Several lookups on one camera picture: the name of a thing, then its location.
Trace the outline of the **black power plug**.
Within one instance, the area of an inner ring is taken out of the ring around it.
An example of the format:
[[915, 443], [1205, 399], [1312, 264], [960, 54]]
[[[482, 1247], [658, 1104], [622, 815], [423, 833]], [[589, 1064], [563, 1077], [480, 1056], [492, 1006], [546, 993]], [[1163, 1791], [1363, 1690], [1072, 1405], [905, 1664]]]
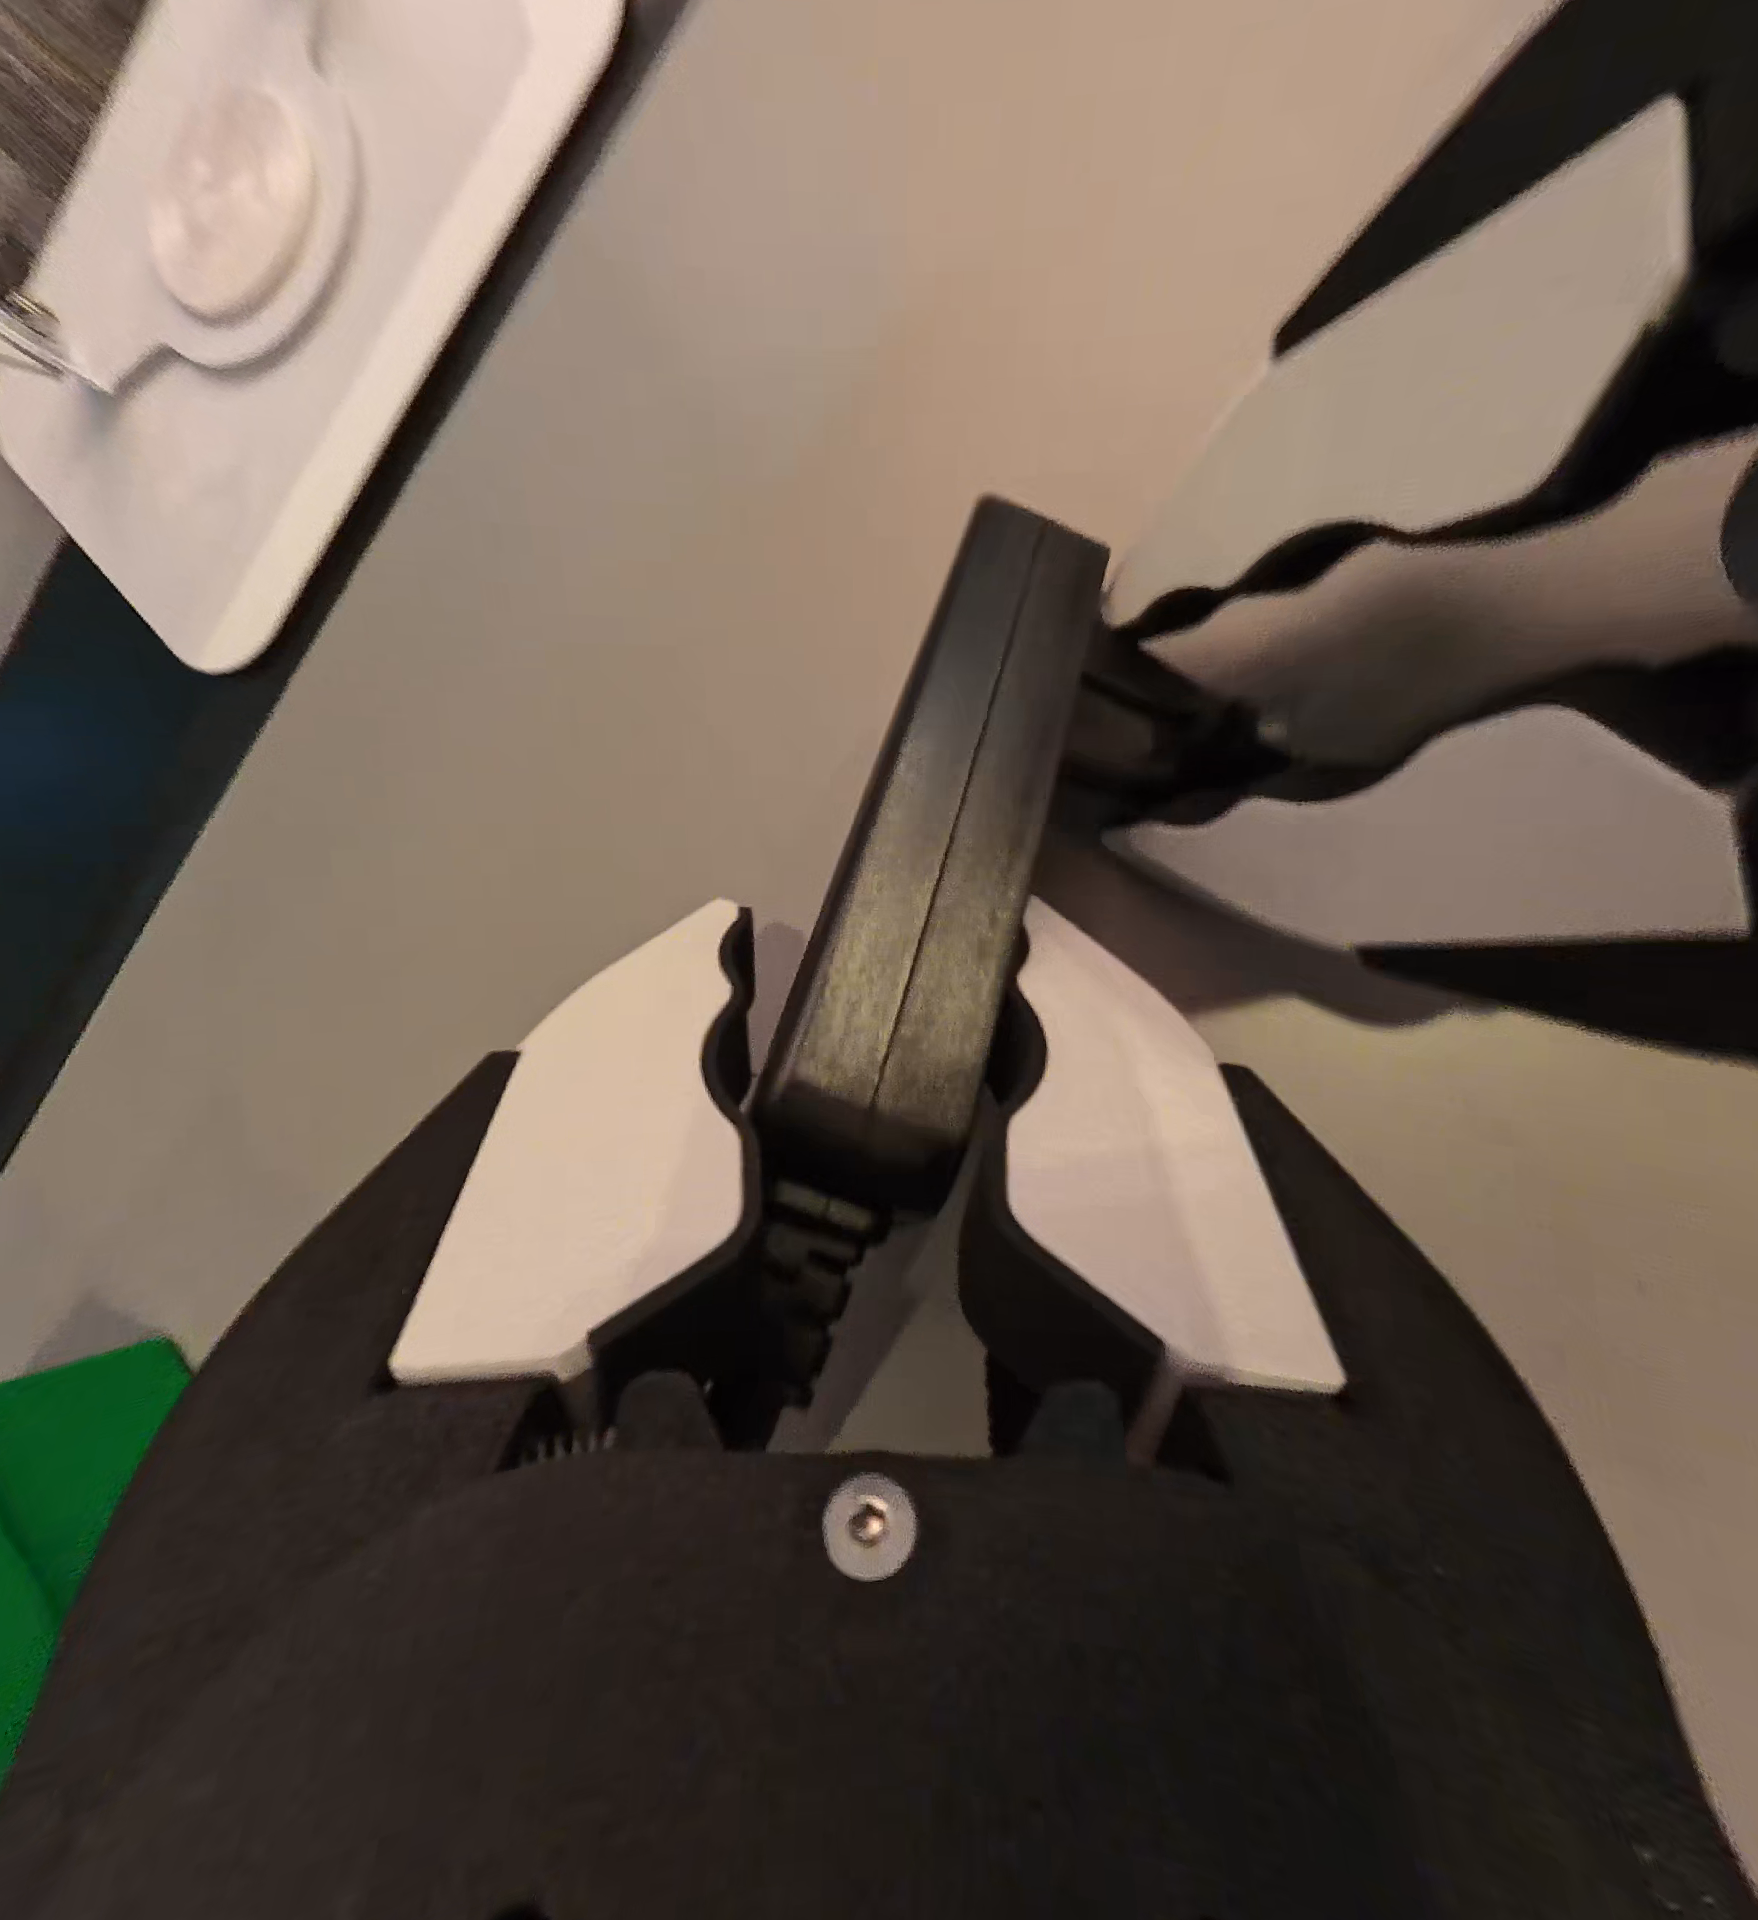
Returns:
[[1058, 768], [1054, 820], [1082, 833], [1201, 826], [1290, 763], [1256, 712], [1097, 625]]

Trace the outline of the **green plastic bin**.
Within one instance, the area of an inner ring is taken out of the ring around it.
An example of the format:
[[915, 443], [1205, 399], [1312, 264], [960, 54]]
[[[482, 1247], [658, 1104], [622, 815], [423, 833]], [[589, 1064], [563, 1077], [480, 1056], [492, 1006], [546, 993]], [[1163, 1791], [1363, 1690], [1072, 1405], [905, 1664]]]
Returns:
[[160, 1338], [0, 1381], [0, 1784], [106, 1529], [189, 1378]]

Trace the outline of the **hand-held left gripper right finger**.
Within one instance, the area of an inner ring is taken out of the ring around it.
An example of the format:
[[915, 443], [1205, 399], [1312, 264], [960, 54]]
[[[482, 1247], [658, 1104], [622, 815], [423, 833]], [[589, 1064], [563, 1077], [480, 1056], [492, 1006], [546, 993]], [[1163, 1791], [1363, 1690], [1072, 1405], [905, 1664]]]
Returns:
[[971, 1325], [1031, 1394], [1161, 1373], [1337, 1395], [1346, 1366], [1209, 1047], [1052, 905], [1024, 911], [971, 1197]]

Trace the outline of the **dark blue desk panel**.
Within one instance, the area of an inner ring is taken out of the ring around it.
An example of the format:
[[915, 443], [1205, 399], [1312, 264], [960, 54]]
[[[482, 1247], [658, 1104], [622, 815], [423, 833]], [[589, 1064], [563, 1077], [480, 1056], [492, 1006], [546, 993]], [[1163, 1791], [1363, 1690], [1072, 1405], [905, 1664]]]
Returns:
[[0, 662], [0, 1175], [285, 681], [181, 663], [58, 545]]

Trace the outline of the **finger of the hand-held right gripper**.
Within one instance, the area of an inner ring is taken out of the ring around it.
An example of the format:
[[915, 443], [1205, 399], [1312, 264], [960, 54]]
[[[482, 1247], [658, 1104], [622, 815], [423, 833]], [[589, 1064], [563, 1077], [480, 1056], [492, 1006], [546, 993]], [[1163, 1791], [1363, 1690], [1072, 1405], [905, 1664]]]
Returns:
[[1755, 657], [1594, 667], [1396, 767], [1301, 767], [1198, 824], [1118, 828], [1116, 851], [1317, 947], [1737, 938], [1755, 700]]
[[1289, 348], [1218, 413], [1116, 562], [1108, 622], [1174, 633], [1371, 540], [1594, 511], [1758, 430], [1698, 283], [1691, 125], [1662, 94]]

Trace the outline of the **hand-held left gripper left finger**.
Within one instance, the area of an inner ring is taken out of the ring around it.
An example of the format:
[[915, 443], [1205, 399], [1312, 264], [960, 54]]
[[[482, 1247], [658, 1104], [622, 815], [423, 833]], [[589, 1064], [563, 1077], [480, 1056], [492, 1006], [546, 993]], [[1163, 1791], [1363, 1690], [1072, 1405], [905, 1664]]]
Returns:
[[743, 1227], [739, 1100], [705, 1052], [750, 961], [750, 911], [713, 900], [531, 1031], [390, 1352], [397, 1384], [592, 1380], [614, 1324]]

